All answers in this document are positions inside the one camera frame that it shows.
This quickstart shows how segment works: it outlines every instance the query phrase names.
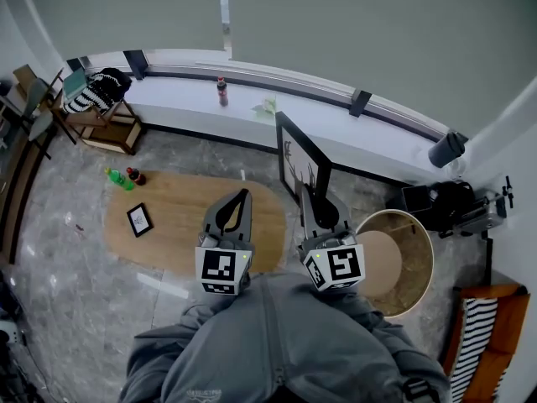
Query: wooden table top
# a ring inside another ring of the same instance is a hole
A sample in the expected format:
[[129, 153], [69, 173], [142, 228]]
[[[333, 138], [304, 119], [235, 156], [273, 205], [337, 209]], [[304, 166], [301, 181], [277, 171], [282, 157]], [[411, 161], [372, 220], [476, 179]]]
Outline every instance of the wooden table top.
[[[135, 263], [196, 273], [194, 248], [207, 208], [226, 194], [247, 188], [252, 193], [252, 239], [255, 246], [250, 271], [268, 272], [278, 265], [284, 248], [285, 215], [278, 197], [257, 182], [198, 175], [143, 171], [144, 186], [125, 191], [116, 186], [108, 204], [105, 239], [108, 248]], [[134, 236], [127, 211], [143, 203], [154, 228]]]

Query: picture frame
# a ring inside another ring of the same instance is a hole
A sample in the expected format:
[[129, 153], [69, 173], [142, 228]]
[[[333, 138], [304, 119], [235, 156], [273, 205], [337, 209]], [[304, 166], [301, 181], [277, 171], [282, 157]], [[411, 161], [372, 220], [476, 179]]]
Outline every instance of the picture frame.
[[149, 219], [148, 211], [143, 203], [133, 207], [127, 212], [128, 221], [133, 228], [134, 236], [139, 238], [142, 234], [153, 228], [153, 224]]
[[[328, 191], [328, 182], [330, 181], [332, 169], [332, 163], [328, 157], [283, 112], [276, 112], [276, 136], [278, 139], [279, 179], [295, 202], [299, 205], [300, 199], [295, 187], [289, 185], [291, 183], [289, 178], [290, 170], [295, 184], [296, 181], [301, 181], [311, 186], [310, 182], [314, 181], [314, 197], [324, 199]], [[293, 154], [289, 153], [291, 149], [294, 150], [296, 158], [301, 161], [302, 170], [300, 171], [291, 164], [292, 158], [290, 157], [293, 156]]]

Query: cable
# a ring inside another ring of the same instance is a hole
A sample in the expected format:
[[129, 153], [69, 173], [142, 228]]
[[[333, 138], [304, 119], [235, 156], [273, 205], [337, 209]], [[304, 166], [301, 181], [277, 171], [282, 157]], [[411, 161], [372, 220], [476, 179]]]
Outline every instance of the cable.
[[41, 370], [41, 368], [40, 368], [39, 365], [37, 364], [37, 361], [35, 361], [34, 355], [32, 354], [32, 351], [30, 351], [29, 346], [28, 346], [28, 345], [24, 345], [24, 347], [26, 348], [26, 350], [28, 351], [28, 355], [30, 356], [30, 358], [31, 358], [32, 361], [34, 362], [35, 368], [39, 371], [39, 374], [40, 374], [41, 377], [43, 378], [44, 386], [45, 386], [45, 388], [47, 389], [47, 392], [49, 393], [50, 398], [51, 398], [52, 400], [54, 400], [56, 403], [60, 403], [60, 401], [57, 400], [57, 399], [52, 395], [52, 392], [50, 391], [50, 388], [49, 388], [49, 384], [47, 383], [47, 378], [46, 378], [46, 376], [43, 374], [43, 370]]
[[[26, 312], [26, 309], [23, 305], [23, 303], [20, 301], [20, 299], [17, 297], [17, 295], [15, 294], [15, 292], [11, 289], [9, 289], [9, 292], [11, 293], [11, 296], [15, 299], [15, 301], [21, 306], [23, 312]], [[32, 354], [32, 351], [30, 351], [30, 347], [28, 346], [28, 342], [26, 341], [26, 335], [24, 334], [24, 332], [21, 331], [21, 334], [23, 336], [23, 346], [26, 348], [26, 350], [28, 351], [28, 355], [30, 356], [30, 358], [32, 359], [32, 361], [34, 362], [34, 365], [35, 365], [35, 368], [39, 371], [39, 374], [41, 375], [41, 377], [43, 378], [43, 381], [44, 381], [44, 386], [45, 388], [47, 389], [47, 393], [49, 393], [50, 395], [50, 398], [52, 400], [54, 400], [56, 403], [60, 403], [60, 401], [58, 399], [56, 399], [53, 395], [52, 395], [52, 392], [50, 391], [50, 388], [49, 388], [49, 384], [47, 382], [47, 378], [46, 376], [43, 374], [43, 370], [41, 370], [41, 368], [39, 367], [39, 365], [37, 364], [37, 361], [35, 361], [35, 358], [34, 358], [34, 355]]]
[[162, 285], [162, 278], [164, 277], [164, 274], [160, 276], [160, 282], [159, 282], [159, 289], [157, 292], [157, 296], [154, 298], [154, 306], [153, 306], [153, 316], [151, 317], [151, 329], [153, 330], [153, 320], [154, 320], [154, 313], [157, 310], [157, 302], [159, 301], [160, 296], [160, 286]]

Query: small plant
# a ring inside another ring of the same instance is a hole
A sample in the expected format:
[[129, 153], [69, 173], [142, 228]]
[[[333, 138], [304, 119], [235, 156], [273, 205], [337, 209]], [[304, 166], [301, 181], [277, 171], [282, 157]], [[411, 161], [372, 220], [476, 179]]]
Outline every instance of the small plant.
[[276, 96], [268, 97], [263, 100], [263, 104], [258, 104], [252, 107], [256, 117], [259, 118], [274, 118], [276, 116]]

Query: marble floor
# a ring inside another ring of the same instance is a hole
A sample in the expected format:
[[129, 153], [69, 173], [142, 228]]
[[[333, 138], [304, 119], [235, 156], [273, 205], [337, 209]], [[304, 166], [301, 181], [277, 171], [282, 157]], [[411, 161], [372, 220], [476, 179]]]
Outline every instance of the marble floor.
[[[282, 267], [301, 271], [298, 207], [279, 183], [276, 155], [228, 144], [149, 131], [134, 157], [74, 146], [58, 135], [43, 160], [23, 217], [14, 266], [6, 278], [23, 304], [22, 327], [39, 372], [24, 347], [15, 357], [32, 382], [48, 386], [58, 401], [115, 401], [123, 386], [132, 337], [177, 322], [196, 297], [192, 280], [147, 269], [107, 251], [103, 220], [112, 184], [107, 166], [170, 170], [258, 181], [281, 198], [287, 220]], [[351, 208], [354, 224], [383, 208], [395, 189], [333, 170], [330, 188]], [[437, 357], [446, 339], [453, 285], [475, 285], [484, 270], [485, 244], [478, 238], [438, 239], [433, 279], [424, 299], [394, 319], [415, 344]], [[42, 395], [52, 401], [47, 391]]]

